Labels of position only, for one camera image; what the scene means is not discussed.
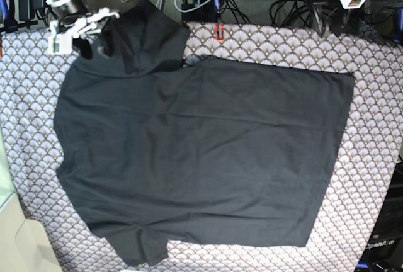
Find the dark grey T-shirt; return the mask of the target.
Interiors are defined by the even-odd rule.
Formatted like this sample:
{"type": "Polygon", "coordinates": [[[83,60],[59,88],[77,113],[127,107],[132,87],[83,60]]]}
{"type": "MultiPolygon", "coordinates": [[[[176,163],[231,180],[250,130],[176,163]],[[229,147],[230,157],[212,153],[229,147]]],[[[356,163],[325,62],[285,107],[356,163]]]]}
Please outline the dark grey T-shirt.
{"type": "Polygon", "coordinates": [[[304,247],[353,99],[349,74],[223,59],[183,66],[189,31],[142,0],[114,52],[67,71],[57,177],[90,231],[130,266],[168,240],[304,247]]]}

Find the blue clamp right edge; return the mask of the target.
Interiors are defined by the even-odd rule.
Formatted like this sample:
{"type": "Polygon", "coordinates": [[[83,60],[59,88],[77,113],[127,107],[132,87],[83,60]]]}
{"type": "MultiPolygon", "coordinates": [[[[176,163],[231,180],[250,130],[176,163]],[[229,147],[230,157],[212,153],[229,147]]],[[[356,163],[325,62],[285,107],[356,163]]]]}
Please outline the blue clamp right edge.
{"type": "Polygon", "coordinates": [[[403,9],[398,9],[394,27],[394,42],[402,45],[403,39],[403,9]]]}

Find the blue clamp edge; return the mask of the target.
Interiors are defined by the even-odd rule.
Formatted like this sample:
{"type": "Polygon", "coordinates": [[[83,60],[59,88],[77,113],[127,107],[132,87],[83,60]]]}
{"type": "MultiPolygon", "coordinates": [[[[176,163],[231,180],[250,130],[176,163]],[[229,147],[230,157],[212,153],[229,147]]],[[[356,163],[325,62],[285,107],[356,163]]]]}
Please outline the blue clamp edge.
{"type": "Polygon", "coordinates": [[[1,9],[1,19],[3,24],[6,23],[6,19],[9,14],[9,9],[6,0],[0,0],[0,9],[1,9]]]}
{"type": "Polygon", "coordinates": [[[403,39],[403,9],[398,9],[394,27],[394,42],[402,45],[403,39]]]}

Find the black power adapter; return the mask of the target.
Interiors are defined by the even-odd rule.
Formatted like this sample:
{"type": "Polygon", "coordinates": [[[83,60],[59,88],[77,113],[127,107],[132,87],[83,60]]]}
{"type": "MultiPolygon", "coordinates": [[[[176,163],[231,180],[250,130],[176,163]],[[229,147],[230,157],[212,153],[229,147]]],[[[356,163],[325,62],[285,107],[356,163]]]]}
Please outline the black power adapter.
{"type": "Polygon", "coordinates": [[[18,12],[20,21],[30,21],[37,17],[43,20],[45,16],[44,0],[18,0],[18,12]]]}

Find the blue clamp left edge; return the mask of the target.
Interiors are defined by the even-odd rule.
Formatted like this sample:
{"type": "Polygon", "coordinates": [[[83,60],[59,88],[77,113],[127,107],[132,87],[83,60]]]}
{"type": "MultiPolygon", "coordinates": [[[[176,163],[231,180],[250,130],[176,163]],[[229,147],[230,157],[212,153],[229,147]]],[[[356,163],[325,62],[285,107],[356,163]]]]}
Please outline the blue clamp left edge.
{"type": "Polygon", "coordinates": [[[9,9],[6,0],[0,0],[0,9],[1,9],[1,19],[3,24],[6,23],[6,19],[9,14],[9,9]]]}

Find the red table clamp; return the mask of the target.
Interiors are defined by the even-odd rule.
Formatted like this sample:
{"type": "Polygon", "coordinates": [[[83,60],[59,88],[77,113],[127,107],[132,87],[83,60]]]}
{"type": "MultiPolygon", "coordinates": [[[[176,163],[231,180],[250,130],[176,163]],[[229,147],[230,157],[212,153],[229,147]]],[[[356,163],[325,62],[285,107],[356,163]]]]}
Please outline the red table clamp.
{"type": "Polygon", "coordinates": [[[223,42],[225,40],[224,36],[225,30],[223,24],[216,24],[215,25],[215,39],[218,42],[223,42]]]}

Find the fan-patterned table cloth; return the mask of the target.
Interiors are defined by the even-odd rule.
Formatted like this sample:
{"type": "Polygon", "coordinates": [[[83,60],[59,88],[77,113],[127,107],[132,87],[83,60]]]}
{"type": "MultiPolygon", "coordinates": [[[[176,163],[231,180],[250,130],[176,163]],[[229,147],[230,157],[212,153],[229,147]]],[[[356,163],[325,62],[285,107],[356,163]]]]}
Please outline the fan-patterned table cloth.
{"type": "MultiPolygon", "coordinates": [[[[356,79],[334,172],[303,248],[216,246],[172,241],[154,271],[353,271],[380,214],[402,145],[402,47],[304,29],[190,23],[183,54],[350,73],[356,79]]],[[[119,271],[113,248],[92,235],[57,177],[62,148],[53,130],[61,84],[73,55],[50,56],[45,30],[3,37],[1,130],[26,217],[40,222],[63,271],[119,271]]]]}

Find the beige plastic bin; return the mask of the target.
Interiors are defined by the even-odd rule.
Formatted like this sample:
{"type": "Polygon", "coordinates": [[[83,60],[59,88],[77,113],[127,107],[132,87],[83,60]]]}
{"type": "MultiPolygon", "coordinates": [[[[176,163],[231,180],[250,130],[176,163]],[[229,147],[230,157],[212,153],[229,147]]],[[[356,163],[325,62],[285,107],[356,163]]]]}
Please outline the beige plastic bin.
{"type": "Polygon", "coordinates": [[[61,271],[40,222],[23,213],[1,143],[1,271],[61,271]]]}

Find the black OpenArm case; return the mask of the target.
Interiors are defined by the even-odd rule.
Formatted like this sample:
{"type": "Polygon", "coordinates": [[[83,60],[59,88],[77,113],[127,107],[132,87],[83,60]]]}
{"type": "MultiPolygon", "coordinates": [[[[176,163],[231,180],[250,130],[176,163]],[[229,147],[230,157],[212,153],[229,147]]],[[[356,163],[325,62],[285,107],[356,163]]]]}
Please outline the black OpenArm case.
{"type": "Polygon", "coordinates": [[[402,271],[402,163],[396,164],[382,209],[356,271],[402,271]]]}

